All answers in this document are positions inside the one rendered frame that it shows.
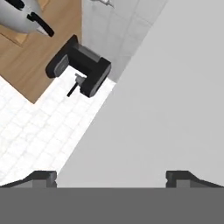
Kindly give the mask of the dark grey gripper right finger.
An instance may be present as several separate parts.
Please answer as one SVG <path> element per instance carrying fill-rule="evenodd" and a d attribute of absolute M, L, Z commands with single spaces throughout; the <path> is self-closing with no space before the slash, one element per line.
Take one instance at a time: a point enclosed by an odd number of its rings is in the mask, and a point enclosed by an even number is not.
<path fill-rule="evenodd" d="M 167 188 L 222 188 L 222 185 L 199 179 L 189 171 L 167 171 L 165 177 Z"/>

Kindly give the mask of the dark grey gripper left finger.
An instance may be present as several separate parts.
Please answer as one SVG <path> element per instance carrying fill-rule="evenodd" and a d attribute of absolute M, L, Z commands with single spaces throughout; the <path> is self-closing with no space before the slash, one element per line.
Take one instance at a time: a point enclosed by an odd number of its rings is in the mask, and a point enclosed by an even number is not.
<path fill-rule="evenodd" d="M 27 177 L 0 185 L 0 188 L 56 188 L 56 171 L 33 171 Z"/>

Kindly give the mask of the white cabinet door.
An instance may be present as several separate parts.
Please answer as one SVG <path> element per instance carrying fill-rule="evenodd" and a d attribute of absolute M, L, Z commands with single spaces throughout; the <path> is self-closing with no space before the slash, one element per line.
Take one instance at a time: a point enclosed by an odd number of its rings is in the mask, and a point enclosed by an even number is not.
<path fill-rule="evenodd" d="M 61 187 L 224 186 L 224 0 L 169 0 L 59 172 Z"/>

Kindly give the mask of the wooden tray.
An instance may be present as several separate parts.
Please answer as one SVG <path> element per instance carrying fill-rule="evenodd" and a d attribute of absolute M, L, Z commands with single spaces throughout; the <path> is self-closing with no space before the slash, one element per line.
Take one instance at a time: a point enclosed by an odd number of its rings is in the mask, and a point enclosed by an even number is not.
<path fill-rule="evenodd" d="M 0 75 L 31 103 L 53 81 L 46 76 L 53 56 L 73 34 L 81 40 L 81 0 L 49 0 L 43 16 L 55 32 L 52 38 L 32 33 L 19 46 L 0 34 Z"/>

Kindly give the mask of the black coffee machine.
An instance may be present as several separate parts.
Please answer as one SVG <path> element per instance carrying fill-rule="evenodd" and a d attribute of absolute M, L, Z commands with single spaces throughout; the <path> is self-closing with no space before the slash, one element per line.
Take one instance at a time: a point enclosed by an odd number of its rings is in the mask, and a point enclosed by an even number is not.
<path fill-rule="evenodd" d="M 112 67 L 109 60 L 80 44 L 76 35 L 73 35 L 54 55 L 45 67 L 45 73 L 50 79 L 58 78 L 68 66 L 84 74 L 84 77 L 75 75 L 75 84 L 66 96 L 69 97 L 77 87 L 80 87 L 80 93 L 88 98 L 95 96 Z"/>

